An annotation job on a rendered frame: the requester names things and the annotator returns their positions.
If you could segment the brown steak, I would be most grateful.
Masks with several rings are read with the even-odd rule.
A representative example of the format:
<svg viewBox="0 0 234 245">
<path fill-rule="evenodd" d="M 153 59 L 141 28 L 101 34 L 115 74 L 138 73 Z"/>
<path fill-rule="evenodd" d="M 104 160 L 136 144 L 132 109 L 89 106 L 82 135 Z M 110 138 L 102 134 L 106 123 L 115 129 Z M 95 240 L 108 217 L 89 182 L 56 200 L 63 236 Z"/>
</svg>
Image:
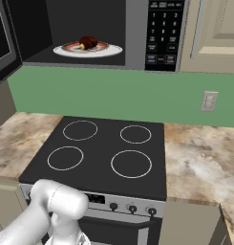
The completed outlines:
<svg viewBox="0 0 234 245">
<path fill-rule="evenodd" d="M 92 49 L 97 45 L 97 40 L 93 36 L 83 36 L 79 40 L 81 50 Z"/>
</svg>

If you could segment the grey microwave oven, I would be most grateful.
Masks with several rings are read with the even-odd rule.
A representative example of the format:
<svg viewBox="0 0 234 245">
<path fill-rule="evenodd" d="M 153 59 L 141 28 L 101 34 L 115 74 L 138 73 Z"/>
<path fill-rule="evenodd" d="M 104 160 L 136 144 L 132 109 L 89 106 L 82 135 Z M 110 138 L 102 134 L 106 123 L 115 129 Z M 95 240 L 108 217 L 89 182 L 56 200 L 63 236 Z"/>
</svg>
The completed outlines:
<svg viewBox="0 0 234 245">
<path fill-rule="evenodd" d="M 22 65 L 177 72 L 188 0 L 8 0 Z M 116 56 L 60 56 L 83 36 Z"/>
</svg>

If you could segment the black microwave door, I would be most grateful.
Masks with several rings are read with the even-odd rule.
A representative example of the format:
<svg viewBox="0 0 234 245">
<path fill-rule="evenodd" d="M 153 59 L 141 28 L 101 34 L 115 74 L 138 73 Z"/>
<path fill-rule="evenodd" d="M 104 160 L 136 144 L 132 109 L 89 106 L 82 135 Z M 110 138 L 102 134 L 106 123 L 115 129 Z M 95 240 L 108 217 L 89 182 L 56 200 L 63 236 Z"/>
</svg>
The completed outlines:
<svg viewBox="0 0 234 245">
<path fill-rule="evenodd" d="M 8 0 L 0 0 L 0 84 L 21 65 Z"/>
</svg>

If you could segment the black hob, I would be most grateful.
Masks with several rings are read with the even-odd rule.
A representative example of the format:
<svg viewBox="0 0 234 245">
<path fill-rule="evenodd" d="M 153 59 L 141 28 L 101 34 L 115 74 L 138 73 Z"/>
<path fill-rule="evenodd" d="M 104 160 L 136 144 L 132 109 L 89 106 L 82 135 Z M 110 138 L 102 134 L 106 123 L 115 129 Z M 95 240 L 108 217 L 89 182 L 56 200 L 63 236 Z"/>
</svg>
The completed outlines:
<svg viewBox="0 0 234 245">
<path fill-rule="evenodd" d="M 92 192 L 164 201 L 164 125 L 63 118 L 19 177 Z"/>
</svg>

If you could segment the white plate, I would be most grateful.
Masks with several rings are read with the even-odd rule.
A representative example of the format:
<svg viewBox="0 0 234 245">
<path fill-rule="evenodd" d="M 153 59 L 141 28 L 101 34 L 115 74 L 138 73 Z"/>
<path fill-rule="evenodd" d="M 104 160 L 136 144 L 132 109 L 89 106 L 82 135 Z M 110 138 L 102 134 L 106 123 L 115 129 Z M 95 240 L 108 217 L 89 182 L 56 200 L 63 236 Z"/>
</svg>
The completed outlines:
<svg viewBox="0 0 234 245">
<path fill-rule="evenodd" d="M 95 58 L 119 55 L 123 49 L 107 42 L 98 41 L 93 48 L 86 49 L 78 41 L 55 47 L 53 52 L 60 56 Z"/>
</svg>

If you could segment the silver oven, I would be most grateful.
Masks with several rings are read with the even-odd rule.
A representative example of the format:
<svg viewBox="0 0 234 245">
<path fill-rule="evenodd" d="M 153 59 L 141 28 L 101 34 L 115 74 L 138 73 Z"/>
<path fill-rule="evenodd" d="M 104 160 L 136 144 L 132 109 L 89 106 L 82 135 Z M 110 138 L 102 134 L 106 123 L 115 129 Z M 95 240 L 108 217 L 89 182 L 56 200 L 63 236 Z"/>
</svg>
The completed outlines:
<svg viewBox="0 0 234 245">
<path fill-rule="evenodd" d="M 89 209 L 79 220 L 83 232 L 94 245 L 159 245 L 164 204 L 163 181 L 123 178 L 64 179 L 59 181 L 79 189 L 89 198 Z M 111 203 L 117 203 L 112 212 Z M 135 205 L 133 214 L 128 210 Z M 148 208 L 155 208 L 152 216 Z"/>
</svg>

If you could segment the beige base cupboard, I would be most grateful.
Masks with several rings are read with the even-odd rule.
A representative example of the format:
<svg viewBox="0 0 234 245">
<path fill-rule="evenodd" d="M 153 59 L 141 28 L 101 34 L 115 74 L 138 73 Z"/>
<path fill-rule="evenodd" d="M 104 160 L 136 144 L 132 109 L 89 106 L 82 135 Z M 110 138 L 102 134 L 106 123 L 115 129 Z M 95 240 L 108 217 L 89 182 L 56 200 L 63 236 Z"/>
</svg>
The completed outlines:
<svg viewBox="0 0 234 245">
<path fill-rule="evenodd" d="M 4 230 L 26 208 L 18 183 L 0 179 L 0 229 Z"/>
<path fill-rule="evenodd" d="M 232 245 L 222 208 L 168 201 L 160 245 Z"/>
</svg>

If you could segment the beige cupboard door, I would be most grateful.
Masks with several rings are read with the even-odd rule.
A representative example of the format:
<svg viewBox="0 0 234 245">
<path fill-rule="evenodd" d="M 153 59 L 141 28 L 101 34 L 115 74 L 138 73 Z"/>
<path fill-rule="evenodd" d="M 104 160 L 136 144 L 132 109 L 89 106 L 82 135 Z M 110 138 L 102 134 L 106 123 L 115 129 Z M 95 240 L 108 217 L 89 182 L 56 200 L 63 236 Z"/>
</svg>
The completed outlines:
<svg viewBox="0 0 234 245">
<path fill-rule="evenodd" d="M 182 72 L 234 74 L 234 0 L 205 0 L 197 52 L 190 58 L 200 0 L 189 0 Z"/>
</svg>

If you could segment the white wall socket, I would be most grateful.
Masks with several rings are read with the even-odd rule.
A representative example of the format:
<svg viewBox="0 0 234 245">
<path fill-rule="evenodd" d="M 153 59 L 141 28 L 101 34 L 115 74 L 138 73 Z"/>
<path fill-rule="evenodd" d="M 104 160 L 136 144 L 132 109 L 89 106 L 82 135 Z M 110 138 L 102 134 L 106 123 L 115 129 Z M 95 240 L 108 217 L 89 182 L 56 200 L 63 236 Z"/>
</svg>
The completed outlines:
<svg viewBox="0 0 234 245">
<path fill-rule="evenodd" d="M 205 91 L 202 98 L 202 112 L 213 112 L 218 98 L 218 92 Z"/>
</svg>

